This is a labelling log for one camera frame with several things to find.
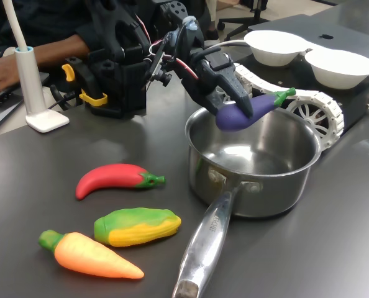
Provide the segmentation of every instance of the pepper stem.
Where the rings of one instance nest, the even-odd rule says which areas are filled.
[[[165,177],[164,176],[155,176],[149,172],[146,173],[140,173],[141,176],[143,176],[143,181],[136,185],[136,187],[139,188],[146,188],[146,187],[153,187],[158,184],[165,183]]]
[[[50,250],[52,253],[55,252],[56,246],[59,244],[60,240],[64,237],[64,235],[59,234],[53,230],[47,230],[42,232],[38,243],[42,247]]]
[[[287,91],[275,92],[275,94],[277,96],[277,99],[274,101],[274,105],[276,107],[280,107],[288,96],[292,96],[296,94],[296,90],[295,88],[291,88],[291,89],[288,89]]]

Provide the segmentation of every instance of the pot handle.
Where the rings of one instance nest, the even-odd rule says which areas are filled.
[[[239,187],[225,191],[205,212],[184,252],[172,298],[198,298],[214,272]]]

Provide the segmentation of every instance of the toy carrot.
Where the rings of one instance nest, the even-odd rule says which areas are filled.
[[[164,183],[165,178],[157,177],[147,170],[125,163],[100,166],[85,174],[76,188],[78,200],[90,192],[106,187],[148,188]]]
[[[80,233],[62,235],[47,230],[41,234],[39,244],[52,251],[58,263],[70,270],[105,278],[139,279],[144,276],[138,267]]]

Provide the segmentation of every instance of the orange carrot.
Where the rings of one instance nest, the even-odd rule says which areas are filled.
[[[144,276],[138,267],[80,233],[62,235],[47,230],[41,234],[39,244],[52,251],[58,263],[70,270],[105,278]]]

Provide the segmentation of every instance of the yellow clamp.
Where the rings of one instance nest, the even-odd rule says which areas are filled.
[[[71,67],[70,64],[64,64],[61,68],[63,68],[66,73],[66,81],[72,82],[75,80],[74,69]]]
[[[104,104],[107,104],[107,95],[105,95],[103,93],[103,97],[100,98],[100,99],[94,99],[94,98],[91,98],[89,97],[88,95],[86,95],[85,91],[81,89],[81,94],[80,94],[80,98],[83,100],[83,101],[86,101],[88,104],[90,104],[91,106],[94,106],[94,107],[100,107]]]

